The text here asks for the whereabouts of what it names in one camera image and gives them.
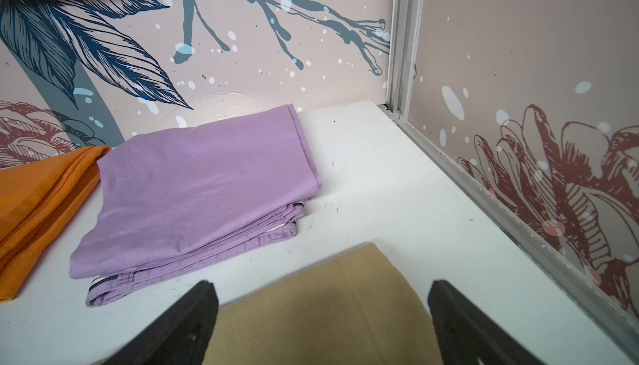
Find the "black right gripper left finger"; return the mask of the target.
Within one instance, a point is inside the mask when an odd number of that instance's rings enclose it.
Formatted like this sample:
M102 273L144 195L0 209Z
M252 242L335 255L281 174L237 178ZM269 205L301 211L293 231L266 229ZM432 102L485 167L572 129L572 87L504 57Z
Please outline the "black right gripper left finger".
M106 363L201 364L218 310L214 284L201 281Z

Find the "beige pants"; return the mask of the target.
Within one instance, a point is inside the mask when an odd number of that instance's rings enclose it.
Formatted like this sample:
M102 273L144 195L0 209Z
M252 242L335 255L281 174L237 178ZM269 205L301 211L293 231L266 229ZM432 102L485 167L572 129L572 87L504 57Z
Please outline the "beige pants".
M417 293L369 243L221 308L205 364L441 364Z

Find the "purple pants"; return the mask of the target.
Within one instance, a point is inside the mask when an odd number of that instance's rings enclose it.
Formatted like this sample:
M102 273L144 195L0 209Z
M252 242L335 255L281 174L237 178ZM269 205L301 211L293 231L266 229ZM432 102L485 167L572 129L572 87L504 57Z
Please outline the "purple pants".
M293 238L321 179L292 105L138 135L98 161L103 207L70 258L86 305Z

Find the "orange pants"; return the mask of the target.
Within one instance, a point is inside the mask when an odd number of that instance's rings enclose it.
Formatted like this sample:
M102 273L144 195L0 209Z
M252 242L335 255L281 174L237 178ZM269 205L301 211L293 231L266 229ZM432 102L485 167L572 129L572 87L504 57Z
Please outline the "orange pants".
M8 302L100 181L109 146L1 171L1 301Z

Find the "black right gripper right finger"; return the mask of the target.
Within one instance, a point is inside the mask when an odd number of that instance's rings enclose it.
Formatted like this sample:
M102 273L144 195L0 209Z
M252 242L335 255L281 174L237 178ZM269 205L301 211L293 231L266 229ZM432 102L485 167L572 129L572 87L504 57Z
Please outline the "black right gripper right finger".
M448 281L433 282L428 305L445 365L543 365Z

